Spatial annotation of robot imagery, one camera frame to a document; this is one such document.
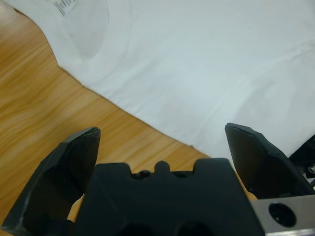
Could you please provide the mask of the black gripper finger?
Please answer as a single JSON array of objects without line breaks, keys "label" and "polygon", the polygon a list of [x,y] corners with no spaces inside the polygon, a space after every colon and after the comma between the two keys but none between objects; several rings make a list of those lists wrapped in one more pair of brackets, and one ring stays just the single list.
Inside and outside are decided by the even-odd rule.
[{"label": "black gripper finger", "polygon": [[313,195],[314,189],[292,162],[263,134],[234,123],[225,126],[234,167],[258,199]]},{"label": "black gripper finger", "polygon": [[40,162],[3,221],[13,236],[67,236],[73,204],[87,189],[95,168],[101,131],[72,133]]}]

